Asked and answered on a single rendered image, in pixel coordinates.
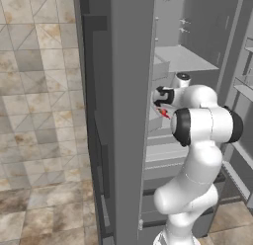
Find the red fish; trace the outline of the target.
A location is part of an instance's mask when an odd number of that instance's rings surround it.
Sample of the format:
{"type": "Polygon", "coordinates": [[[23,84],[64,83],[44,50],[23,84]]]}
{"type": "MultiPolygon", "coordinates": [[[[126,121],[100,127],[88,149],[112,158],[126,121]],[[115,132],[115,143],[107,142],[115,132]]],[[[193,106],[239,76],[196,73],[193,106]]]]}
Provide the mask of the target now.
{"type": "Polygon", "coordinates": [[[171,116],[168,114],[168,111],[165,108],[157,107],[156,110],[160,113],[162,117],[171,119],[171,116]]]}

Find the grey fridge bin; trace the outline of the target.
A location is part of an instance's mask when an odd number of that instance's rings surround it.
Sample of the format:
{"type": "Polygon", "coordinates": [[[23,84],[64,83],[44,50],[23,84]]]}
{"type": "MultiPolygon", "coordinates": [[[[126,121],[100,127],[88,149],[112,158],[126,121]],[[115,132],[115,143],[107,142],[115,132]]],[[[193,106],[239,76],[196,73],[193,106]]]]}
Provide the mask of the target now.
{"type": "Polygon", "coordinates": [[[153,79],[158,80],[161,78],[166,78],[169,72],[169,65],[169,61],[161,60],[160,58],[155,56],[153,64],[153,79]]]}

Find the grey fridge shelf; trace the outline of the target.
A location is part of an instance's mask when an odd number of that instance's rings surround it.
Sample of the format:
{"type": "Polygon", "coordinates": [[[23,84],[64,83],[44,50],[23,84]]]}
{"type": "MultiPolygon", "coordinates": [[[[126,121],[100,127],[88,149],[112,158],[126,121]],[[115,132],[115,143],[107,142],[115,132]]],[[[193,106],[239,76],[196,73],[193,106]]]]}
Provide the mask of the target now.
{"type": "Polygon", "coordinates": [[[170,72],[217,70],[216,66],[182,45],[159,46],[155,49],[155,54],[169,63],[170,72]]]}

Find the grey fridge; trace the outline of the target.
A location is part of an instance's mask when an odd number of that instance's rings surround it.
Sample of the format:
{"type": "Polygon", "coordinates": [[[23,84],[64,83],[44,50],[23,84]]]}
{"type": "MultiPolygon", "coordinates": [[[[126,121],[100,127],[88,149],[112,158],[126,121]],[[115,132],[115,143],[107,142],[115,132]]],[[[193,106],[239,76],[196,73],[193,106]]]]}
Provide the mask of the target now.
{"type": "MultiPolygon", "coordinates": [[[[184,72],[191,77],[193,85],[205,85],[216,90],[222,64],[227,50],[232,22],[238,0],[155,0],[154,2],[154,47],[151,52],[152,73],[149,88],[149,115],[147,145],[143,182],[146,180],[169,178],[179,174],[187,158],[189,148],[177,141],[171,131],[171,119],[164,118],[156,110],[153,93],[159,86],[170,87],[178,72],[168,72],[166,78],[153,79],[155,49],[159,46],[182,45],[204,60],[217,67],[217,70],[184,72]]],[[[226,176],[220,171],[213,181],[217,188],[218,201],[214,216],[221,202],[226,176]]]]}

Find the grey fridge door with shelves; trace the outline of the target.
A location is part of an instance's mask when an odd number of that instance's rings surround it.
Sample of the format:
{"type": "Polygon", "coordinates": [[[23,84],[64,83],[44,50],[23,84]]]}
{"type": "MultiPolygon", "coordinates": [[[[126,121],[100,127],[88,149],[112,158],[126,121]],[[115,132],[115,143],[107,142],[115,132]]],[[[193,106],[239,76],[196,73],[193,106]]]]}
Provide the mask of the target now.
{"type": "Polygon", "coordinates": [[[216,90],[244,123],[240,139],[221,146],[226,181],[219,201],[243,200],[253,211],[253,0],[238,0],[216,90]]]}

